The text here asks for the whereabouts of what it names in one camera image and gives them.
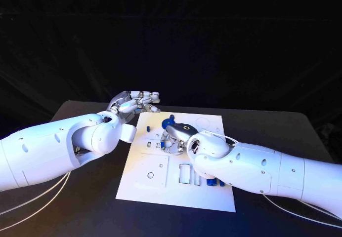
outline blue object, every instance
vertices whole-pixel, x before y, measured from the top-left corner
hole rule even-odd
[[[176,122],[175,122],[175,116],[170,115],[170,118],[165,119],[163,122],[162,122],[162,127],[163,127],[163,129],[166,129],[166,127],[168,127],[169,125],[175,124],[175,123],[176,123]]]
[[[218,185],[217,178],[215,179],[207,179],[207,185],[208,186],[217,186]]]

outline black table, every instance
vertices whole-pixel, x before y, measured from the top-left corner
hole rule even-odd
[[[67,101],[52,121],[97,113],[106,103]],[[290,155],[334,162],[312,128],[299,113],[159,106],[162,111],[221,115],[225,134],[238,141]],[[139,116],[132,120],[136,125]],[[67,186],[46,209],[0,236],[341,236],[342,230],[316,224],[277,209],[266,198],[234,189],[237,213],[116,199],[130,144],[72,171]],[[0,211],[41,194],[59,180],[0,193]],[[6,227],[29,216],[58,190],[0,217]],[[290,211],[332,224],[338,220],[299,201],[272,197]]]

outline white cable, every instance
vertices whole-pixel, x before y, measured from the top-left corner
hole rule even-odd
[[[289,212],[292,215],[299,216],[299,217],[305,218],[305,219],[309,220],[309,221],[313,221],[313,222],[316,222],[316,223],[321,223],[321,224],[323,224],[323,225],[328,225],[328,226],[332,226],[332,227],[336,227],[336,228],[342,229],[342,226],[336,226],[336,225],[334,225],[334,224],[329,224],[329,223],[316,221],[316,220],[313,220],[313,219],[310,219],[310,218],[308,218],[308,217],[305,217],[305,216],[300,216],[299,214],[296,214],[296,213],[287,211],[287,210],[283,209],[267,197],[266,197],[266,199],[272,202],[272,204],[273,204],[277,208],[280,208],[283,211]]]
[[[61,178],[61,180],[58,181],[58,183],[39,195],[36,196],[33,199],[31,199],[29,201],[26,201],[23,204],[20,204],[19,206],[13,207],[12,209],[3,211],[0,213],[0,215],[6,214],[9,211],[13,211],[15,209],[18,209],[19,207],[22,207],[23,205],[29,204],[32,201],[35,201],[41,196],[44,196],[56,186],[58,184],[64,181],[64,179],[67,178],[68,173],[65,174],[65,176]]]
[[[218,133],[214,133],[214,132],[211,132],[211,131],[208,131],[208,130],[205,130],[207,132],[209,132],[211,134],[214,134],[214,135],[217,135],[217,136],[221,136],[221,137],[227,137],[227,136],[224,136],[224,135],[221,135],[221,134],[218,134]],[[230,140],[233,140],[237,144],[238,144],[238,141],[234,139],[234,138],[231,138],[231,137],[227,137]]]
[[[68,176],[67,176],[67,180],[65,180],[65,182],[64,182],[64,184],[62,184],[62,187],[61,187],[61,189],[59,189],[56,195],[54,196],[54,198],[51,199],[51,201],[45,204],[45,206],[44,206],[29,217],[26,217],[23,220],[20,220],[20,221],[19,221],[18,223],[15,223],[13,225],[10,225],[10,226],[5,227],[3,229],[0,229],[0,231],[3,231],[3,230],[6,230],[6,229],[9,229],[10,227],[16,226],[18,224],[20,224],[23,221],[26,221],[31,217],[33,217],[33,216],[45,209],[45,207],[51,204],[51,202],[54,201],[54,199],[56,198],[56,196],[59,195],[59,193],[61,193],[61,191],[62,191],[62,189],[64,189],[64,186],[65,186],[67,181],[68,181],[68,178],[69,178],[69,173],[71,173],[71,172],[67,173],[67,175],[68,175]]]
[[[323,212],[326,215],[332,216],[334,218],[336,218],[336,219],[339,219],[339,220],[342,221],[342,219],[341,219],[336,215],[334,215],[334,214],[331,214],[329,212],[321,210],[318,207],[315,207],[313,205],[308,204],[306,202],[303,202],[303,201],[300,201],[300,202],[302,202],[305,205],[308,205],[310,208],[316,209],[318,211]]]

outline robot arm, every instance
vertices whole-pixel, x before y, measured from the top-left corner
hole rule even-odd
[[[212,132],[188,124],[166,127],[178,140],[165,151],[186,151],[196,173],[248,192],[297,199],[342,218],[342,165],[290,156],[270,148],[227,144]]]
[[[132,143],[134,114],[160,110],[159,93],[124,91],[107,111],[26,128],[0,141],[0,190],[42,183]]]

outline wire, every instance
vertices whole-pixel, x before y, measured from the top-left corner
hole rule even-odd
[[[334,218],[336,218],[336,219],[339,219],[341,221],[342,221],[342,219],[336,216],[336,215],[334,215],[334,214],[331,214],[329,212],[326,212],[325,210],[321,210],[318,207],[315,207],[313,205],[310,205],[310,204],[308,204],[306,202],[303,202],[303,201],[300,201],[305,205],[308,205],[309,207],[312,207],[313,209],[316,209],[318,211],[321,211],[321,212],[323,212],[325,214],[328,214],[329,216],[332,216]]]
[[[9,211],[13,211],[15,209],[18,209],[19,207],[25,206],[26,204],[29,204],[32,201],[35,201],[41,196],[44,196],[56,186],[58,184],[64,181],[64,179],[67,178],[68,173],[65,174],[65,176],[61,178],[61,180],[58,181],[58,183],[39,195],[36,196],[33,199],[31,199],[29,201],[26,201],[23,204],[20,204],[19,206],[13,207],[12,209],[3,211],[0,213],[0,215],[6,214]]]
[[[342,226],[336,226],[336,225],[334,225],[334,224],[329,224],[329,223],[316,221],[316,220],[313,220],[313,219],[310,219],[310,218],[308,218],[308,217],[305,217],[305,216],[300,216],[299,214],[296,214],[296,213],[287,211],[287,210],[283,209],[267,197],[266,197],[266,199],[270,201],[270,203],[272,203],[277,208],[280,208],[283,211],[286,211],[286,212],[290,213],[292,215],[299,216],[299,217],[302,217],[303,219],[306,219],[306,220],[309,220],[309,221],[313,221],[313,222],[316,222],[316,223],[321,223],[321,224],[323,224],[323,225],[328,225],[328,226],[332,226],[332,227],[336,227],[336,228],[342,229]]]
[[[31,217],[33,217],[33,216],[45,209],[45,207],[51,204],[51,202],[54,201],[54,199],[56,198],[56,196],[59,195],[59,193],[61,193],[61,191],[62,191],[62,189],[64,189],[64,186],[65,186],[67,181],[68,181],[68,178],[69,178],[69,173],[71,173],[71,172],[68,172],[68,173],[65,174],[65,175],[68,175],[68,176],[67,176],[67,180],[65,180],[65,182],[64,182],[64,184],[62,184],[62,187],[61,187],[61,189],[59,189],[56,195],[55,195],[54,198],[51,199],[51,201],[45,204],[45,206],[44,206],[31,216],[28,216],[23,220],[20,220],[18,223],[15,223],[13,225],[10,225],[10,226],[5,227],[3,229],[0,229],[0,231],[3,231],[3,230],[6,230],[6,229],[9,229],[10,227],[16,226],[18,224],[20,224],[23,221],[26,221]]]
[[[230,140],[233,140],[233,141],[238,144],[238,141],[237,141],[234,138],[227,137],[227,136],[224,136],[224,135],[221,135],[221,134],[218,134],[218,133],[214,133],[214,132],[211,132],[211,131],[208,131],[208,130],[205,130],[205,131],[209,132],[211,134],[217,135],[217,136],[221,136],[221,137],[228,138]]]

